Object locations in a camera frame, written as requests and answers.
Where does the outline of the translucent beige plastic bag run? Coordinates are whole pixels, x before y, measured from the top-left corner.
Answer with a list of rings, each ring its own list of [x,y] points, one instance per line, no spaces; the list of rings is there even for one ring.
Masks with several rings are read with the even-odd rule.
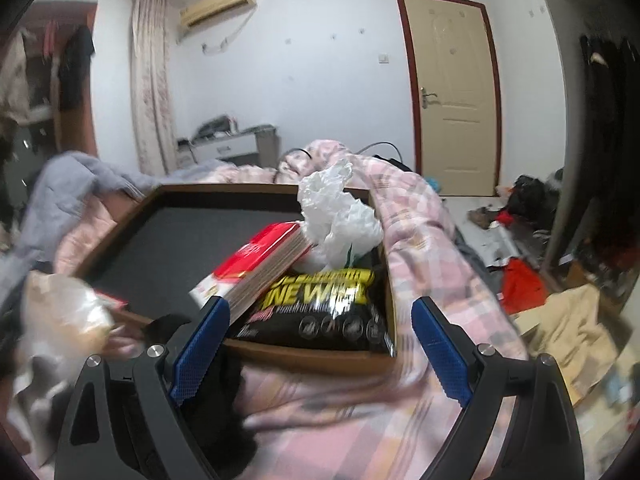
[[[1,329],[3,370],[15,379],[16,403],[41,415],[73,389],[89,356],[130,358],[139,335],[114,319],[95,290],[64,274],[32,271],[6,303]]]

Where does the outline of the red white tissue pack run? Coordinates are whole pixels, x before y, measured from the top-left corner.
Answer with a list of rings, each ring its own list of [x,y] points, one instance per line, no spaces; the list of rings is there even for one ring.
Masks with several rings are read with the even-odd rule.
[[[233,324],[310,248],[299,221],[270,224],[207,274],[189,295],[199,308],[210,298],[224,298]]]

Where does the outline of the black yellow wet wipes pack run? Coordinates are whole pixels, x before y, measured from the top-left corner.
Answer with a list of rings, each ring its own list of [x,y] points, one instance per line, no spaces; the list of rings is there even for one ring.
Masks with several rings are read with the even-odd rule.
[[[347,268],[285,275],[228,331],[237,341],[320,350],[394,352],[386,315],[386,273]]]

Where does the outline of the beige towel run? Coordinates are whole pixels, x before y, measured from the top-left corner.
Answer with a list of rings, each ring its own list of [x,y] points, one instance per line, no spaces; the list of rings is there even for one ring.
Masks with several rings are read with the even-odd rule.
[[[550,295],[540,306],[515,313],[511,320],[532,356],[555,359],[574,405],[604,378],[620,352],[599,321],[600,292],[585,284]]]

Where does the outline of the small red box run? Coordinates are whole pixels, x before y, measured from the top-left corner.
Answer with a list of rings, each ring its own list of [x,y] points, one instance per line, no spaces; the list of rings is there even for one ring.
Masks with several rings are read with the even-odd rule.
[[[128,308],[127,301],[104,294],[103,292],[99,292],[98,290],[96,290],[94,293],[96,294],[96,298],[99,299],[100,305],[104,308],[116,311],[127,310]]]

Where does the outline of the red bag on floor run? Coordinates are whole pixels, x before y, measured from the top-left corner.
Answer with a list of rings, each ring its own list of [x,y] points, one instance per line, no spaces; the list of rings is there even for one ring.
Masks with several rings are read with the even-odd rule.
[[[504,268],[501,289],[501,305],[508,315],[542,306],[548,290],[525,261],[512,258]]]

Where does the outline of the grey pink comforter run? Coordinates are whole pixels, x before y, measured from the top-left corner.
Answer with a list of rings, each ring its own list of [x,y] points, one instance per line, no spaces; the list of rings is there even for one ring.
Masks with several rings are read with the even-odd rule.
[[[142,200],[162,184],[194,182],[224,165],[212,159],[167,177],[152,177],[81,152],[53,157],[36,181],[20,236],[1,261],[1,298],[6,299],[36,263],[54,261],[63,237],[80,222],[89,196],[123,192]]]

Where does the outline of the black bag on floor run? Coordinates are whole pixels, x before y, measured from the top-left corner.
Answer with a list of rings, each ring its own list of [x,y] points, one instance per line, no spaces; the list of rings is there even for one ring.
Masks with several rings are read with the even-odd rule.
[[[550,230],[559,200],[560,193],[547,183],[529,176],[519,176],[506,202],[506,210],[538,229]]]

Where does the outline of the white crumpled plastic bag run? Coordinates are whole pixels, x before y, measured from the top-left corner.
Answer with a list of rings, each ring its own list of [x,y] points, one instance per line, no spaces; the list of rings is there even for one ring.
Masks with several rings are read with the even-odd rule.
[[[346,191],[353,175],[352,163],[342,159],[299,181],[302,228],[315,268],[350,268],[383,241],[382,223],[374,209]]]

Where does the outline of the white grey desk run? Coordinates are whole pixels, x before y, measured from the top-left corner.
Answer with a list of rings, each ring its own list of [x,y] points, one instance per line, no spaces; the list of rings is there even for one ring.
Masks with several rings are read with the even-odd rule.
[[[277,128],[260,125],[241,132],[198,133],[178,141],[178,168],[204,164],[209,160],[230,162],[236,166],[274,167],[280,157]]]

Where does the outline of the black hanging jacket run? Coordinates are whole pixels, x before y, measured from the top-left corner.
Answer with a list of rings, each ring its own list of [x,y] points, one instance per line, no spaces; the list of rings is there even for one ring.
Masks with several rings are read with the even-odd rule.
[[[81,106],[84,100],[82,88],[89,75],[94,52],[92,32],[88,26],[81,25],[66,42],[58,66],[61,112]]]

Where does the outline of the dark hanging clothes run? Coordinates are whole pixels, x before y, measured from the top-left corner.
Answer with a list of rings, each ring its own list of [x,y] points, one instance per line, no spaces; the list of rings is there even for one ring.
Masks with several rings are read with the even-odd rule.
[[[580,38],[589,165],[597,201],[593,248],[634,258],[639,246],[639,50],[628,39]]]

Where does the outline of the floral pink curtain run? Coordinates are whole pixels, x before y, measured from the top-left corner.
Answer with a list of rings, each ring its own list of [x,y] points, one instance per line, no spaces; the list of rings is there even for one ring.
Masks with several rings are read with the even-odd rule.
[[[139,166],[151,176],[175,171],[177,140],[168,81],[168,0],[134,0],[130,93]]]

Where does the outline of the cream wooden door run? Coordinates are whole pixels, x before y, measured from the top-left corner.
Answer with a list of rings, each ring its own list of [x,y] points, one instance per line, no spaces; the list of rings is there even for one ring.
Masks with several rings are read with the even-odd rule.
[[[416,172],[447,196],[491,196],[500,174],[498,62],[486,6],[397,0],[408,61]]]

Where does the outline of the beige wall air conditioner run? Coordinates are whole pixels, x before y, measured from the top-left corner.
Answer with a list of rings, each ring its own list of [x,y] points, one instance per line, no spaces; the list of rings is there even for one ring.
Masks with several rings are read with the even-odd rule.
[[[190,29],[226,12],[254,6],[256,0],[198,0],[180,11],[180,26]]]

